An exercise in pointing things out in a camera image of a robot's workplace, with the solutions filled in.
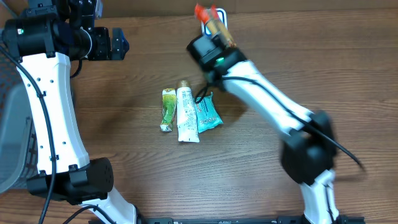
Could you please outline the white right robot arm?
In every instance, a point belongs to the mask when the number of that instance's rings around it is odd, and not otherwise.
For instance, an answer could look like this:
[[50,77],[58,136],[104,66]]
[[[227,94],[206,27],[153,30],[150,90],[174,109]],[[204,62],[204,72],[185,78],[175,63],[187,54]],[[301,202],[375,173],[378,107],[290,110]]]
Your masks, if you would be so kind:
[[282,141],[282,167],[302,191],[304,222],[336,223],[339,211],[333,182],[337,150],[328,115],[313,113],[292,101],[238,48],[223,46],[218,37],[200,35],[187,50],[207,74],[209,86],[238,97],[274,128]]

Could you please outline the teal wet wipes pack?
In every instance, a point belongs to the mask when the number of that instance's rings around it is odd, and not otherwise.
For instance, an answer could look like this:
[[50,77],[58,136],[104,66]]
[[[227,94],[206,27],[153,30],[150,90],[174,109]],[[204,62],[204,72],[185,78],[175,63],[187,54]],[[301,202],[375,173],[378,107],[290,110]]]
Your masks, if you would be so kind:
[[199,133],[202,133],[209,129],[213,129],[218,125],[223,124],[223,121],[217,113],[213,104],[213,93],[205,96],[201,100],[201,102],[196,104],[195,109],[197,114],[197,126]]

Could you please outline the orange spaghetti pack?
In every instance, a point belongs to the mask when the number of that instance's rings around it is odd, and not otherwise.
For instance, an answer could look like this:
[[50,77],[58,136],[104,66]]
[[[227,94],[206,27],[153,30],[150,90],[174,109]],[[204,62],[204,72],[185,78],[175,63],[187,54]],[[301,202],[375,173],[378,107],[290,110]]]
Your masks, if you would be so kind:
[[220,21],[216,6],[213,4],[210,8],[205,8],[199,3],[194,8],[195,17],[210,30],[211,37],[218,36],[226,48],[236,47],[236,42],[228,29]]

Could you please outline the green yellow sachet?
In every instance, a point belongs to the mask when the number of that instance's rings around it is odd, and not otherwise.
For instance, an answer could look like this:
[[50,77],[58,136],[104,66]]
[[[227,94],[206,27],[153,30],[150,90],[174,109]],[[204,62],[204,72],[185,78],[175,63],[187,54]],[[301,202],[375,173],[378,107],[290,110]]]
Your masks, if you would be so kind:
[[162,122],[160,128],[163,132],[173,130],[175,110],[177,107],[177,94],[173,88],[162,90]]

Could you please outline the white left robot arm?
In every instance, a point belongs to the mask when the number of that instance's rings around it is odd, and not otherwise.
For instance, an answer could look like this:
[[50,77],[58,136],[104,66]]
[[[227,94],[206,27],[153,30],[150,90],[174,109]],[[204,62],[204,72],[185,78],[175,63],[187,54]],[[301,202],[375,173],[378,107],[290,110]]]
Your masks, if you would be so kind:
[[92,211],[104,223],[144,223],[114,186],[109,159],[90,159],[78,130],[71,63],[122,60],[129,43],[120,28],[95,26],[99,0],[30,1],[6,21],[1,52],[24,82],[38,145],[38,173],[27,180],[32,195]]

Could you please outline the white tube gold cap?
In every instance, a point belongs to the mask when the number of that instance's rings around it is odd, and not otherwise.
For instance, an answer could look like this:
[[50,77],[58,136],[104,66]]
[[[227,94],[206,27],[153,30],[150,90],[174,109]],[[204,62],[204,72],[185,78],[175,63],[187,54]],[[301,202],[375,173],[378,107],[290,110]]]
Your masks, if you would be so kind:
[[177,129],[179,142],[199,143],[197,114],[189,82],[177,85]]

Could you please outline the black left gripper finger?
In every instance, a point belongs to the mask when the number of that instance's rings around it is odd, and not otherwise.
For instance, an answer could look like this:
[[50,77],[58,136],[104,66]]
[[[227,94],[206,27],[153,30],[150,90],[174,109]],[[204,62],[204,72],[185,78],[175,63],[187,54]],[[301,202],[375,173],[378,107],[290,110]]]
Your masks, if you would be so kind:
[[121,28],[112,28],[112,38],[113,47],[129,47],[129,42],[125,38]]
[[129,46],[122,46],[121,48],[114,47],[112,49],[111,60],[124,60],[128,51]]

